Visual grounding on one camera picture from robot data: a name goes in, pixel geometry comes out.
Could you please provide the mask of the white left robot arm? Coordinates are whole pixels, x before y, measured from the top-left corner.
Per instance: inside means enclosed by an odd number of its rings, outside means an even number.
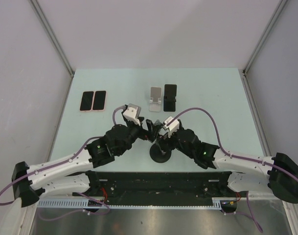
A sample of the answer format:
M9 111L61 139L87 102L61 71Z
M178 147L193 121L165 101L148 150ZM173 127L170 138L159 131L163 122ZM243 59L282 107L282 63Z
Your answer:
M98 194L101 186L93 169L113 162L137 139L153 142L163 126L159 121L146 120L144 129L142 120L126 119L124 125L115 124L105 135L87 139L77 152L58 160L36 165L17 163L11 182L0 191L0 206L19 201L24 208L50 196Z

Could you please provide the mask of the black folding phone stand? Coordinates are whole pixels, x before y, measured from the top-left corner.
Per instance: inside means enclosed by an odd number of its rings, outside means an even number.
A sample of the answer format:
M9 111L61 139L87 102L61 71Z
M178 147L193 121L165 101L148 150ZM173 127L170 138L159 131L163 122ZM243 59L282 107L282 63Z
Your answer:
M175 112L176 111L176 96L177 96L177 85L176 84L165 84L164 85L164 96L163 96L163 111L164 112Z

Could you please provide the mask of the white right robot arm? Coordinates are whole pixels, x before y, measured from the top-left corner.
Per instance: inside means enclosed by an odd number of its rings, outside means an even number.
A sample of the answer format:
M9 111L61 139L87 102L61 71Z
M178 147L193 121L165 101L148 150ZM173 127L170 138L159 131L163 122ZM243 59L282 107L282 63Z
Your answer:
M190 129L159 136L156 143L162 153L177 149L203 169L231 171L229 178L218 184L222 196L256 191L272 193L288 203L298 203L298 165L286 154L276 153L274 157L240 156L200 141Z

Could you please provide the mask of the pink cased smartphone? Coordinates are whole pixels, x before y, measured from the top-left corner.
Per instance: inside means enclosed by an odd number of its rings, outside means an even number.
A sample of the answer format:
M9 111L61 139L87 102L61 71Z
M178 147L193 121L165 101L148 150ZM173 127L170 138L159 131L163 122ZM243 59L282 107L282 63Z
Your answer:
M79 109L81 112L88 112L92 110L93 96L93 91L83 92Z
M93 111L103 111L105 109L106 91L96 91L92 105Z

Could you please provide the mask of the black round base phone stand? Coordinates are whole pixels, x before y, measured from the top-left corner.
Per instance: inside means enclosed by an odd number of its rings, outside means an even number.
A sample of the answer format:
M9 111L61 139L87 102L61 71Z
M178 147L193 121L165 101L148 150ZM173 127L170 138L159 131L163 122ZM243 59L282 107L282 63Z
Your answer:
M171 158L171 149L165 140L156 141L150 148L149 154L153 161L162 164Z

